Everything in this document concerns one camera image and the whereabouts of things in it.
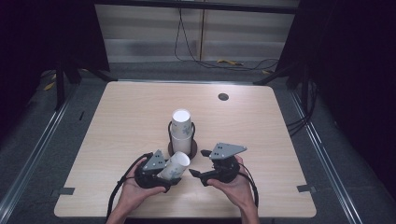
hand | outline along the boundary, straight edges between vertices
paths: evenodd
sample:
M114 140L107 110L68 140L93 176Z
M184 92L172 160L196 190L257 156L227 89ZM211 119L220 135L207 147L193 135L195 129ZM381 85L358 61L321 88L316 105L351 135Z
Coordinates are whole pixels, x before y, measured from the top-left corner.
M238 163L243 164L242 158L235 156ZM243 166L240 165L239 172L248 175ZM239 207L242 216L242 223L260 223L258 209L251 194L250 183L241 175L230 183L222 183L217 179L209 179L208 185L224 192L228 199Z
M134 171L136 170L136 168L140 165L140 163L145 160L146 158L140 160L126 176L127 179L122 185L122 192L119 198L119 202L117 203L113 212L110 214L107 224L123 223L127 216L137 207L139 207L139 205L149 196L156 195L161 192L166 192L166 189L164 187L142 189L137 185L136 181L131 178L134 177Z

gray floor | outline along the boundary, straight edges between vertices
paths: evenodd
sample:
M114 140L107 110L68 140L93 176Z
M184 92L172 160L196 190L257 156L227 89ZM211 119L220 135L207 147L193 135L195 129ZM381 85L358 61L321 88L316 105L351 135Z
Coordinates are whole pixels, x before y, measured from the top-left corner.
M254 66L257 63L246 63ZM193 62L177 63L113 63L111 76L121 79L187 80L187 81L231 81L252 82L265 77L261 70L235 72L218 68L203 68ZM100 101L106 83L86 72L70 99L62 120L45 147L39 163L27 183L7 223L103 223L103 218L58 218L53 214L57 198L51 196L55 189L64 186L78 149L88 130L94 111ZM286 123L299 119L295 103L286 89L286 77L269 84L276 94ZM56 104L56 91L42 91L49 82L43 78L31 103L26 106L19 123L8 137L1 142L0 151L0 195L4 199L23 165L29 159L41 134L45 131ZM73 86L67 85L67 92ZM361 223L396 223L396 205L377 180L370 167L350 146L329 113L326 105L318 98L313 114L313 124L322 139L335 170L339 174ZM318 192L312 194L318 210L312 218L263 218L262 223L353 223L348 220L333 185L319 159L305 129L291 138L305 179ZM238 223L238 220L185 220L185 219L133 219L133 223Z

wooden table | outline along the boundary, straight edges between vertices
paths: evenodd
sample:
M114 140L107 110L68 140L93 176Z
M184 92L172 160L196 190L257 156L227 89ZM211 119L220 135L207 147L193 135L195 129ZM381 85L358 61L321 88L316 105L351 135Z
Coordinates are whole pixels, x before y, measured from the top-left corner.
M220 93L229 96L219 99ZM191 112L198 150L217 142L241 145L258 187L260 217L313 217L305 179L274 92L269 87L231 84L110 82L87 131L66 188L55 207L58 217L105 217L117 181L139 156L161 149L169 158L167 126L178 108ZM212 162L200 153L189 168L206 172ZM239 217L219 190L203 187L186 171L167 193L148 198L131 217Z

human hand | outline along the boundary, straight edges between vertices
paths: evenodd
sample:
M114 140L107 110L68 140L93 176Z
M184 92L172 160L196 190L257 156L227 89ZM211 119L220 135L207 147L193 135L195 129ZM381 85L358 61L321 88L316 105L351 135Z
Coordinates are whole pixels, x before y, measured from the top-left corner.
M140 160L128 173L126 180L122 185L122 192L119 198L119 202L114 208L113 212L108 218L107 224L109 223L123 223L127 216L134 211L139 205L145 201L149 196L166 192L164 187L155 187L152 189L142 189L137 185L134 180L134 171L136 168L145 161L146 158Z
M235 156L240 164L244 164L239 156ZM247 171L242 165L239 165L239 172L248 175ZM250 183L246 178L237 175L230 183L222 183L217 179L209 179L206 183L224 192L228 199L239 207L242 215L242 223L260 223L258 208L253 200L251 194Z

white paper cup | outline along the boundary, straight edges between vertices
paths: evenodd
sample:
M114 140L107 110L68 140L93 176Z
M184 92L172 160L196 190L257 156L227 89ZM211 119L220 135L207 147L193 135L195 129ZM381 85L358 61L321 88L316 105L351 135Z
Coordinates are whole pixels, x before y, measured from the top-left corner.
M190 136L185 139L179 139L172 135L172 148L173 151L176 152L184 152L189 155L191 153L191 141L192 141L192 132Z
M176 152L169 161L166 162L166 167L159 174L158 177L171 180L181 178L184 171L190 165L190 158L183 152Z
M186 109L177 109L172 115L171 134L178 139L186 139L192 133L191 114Z

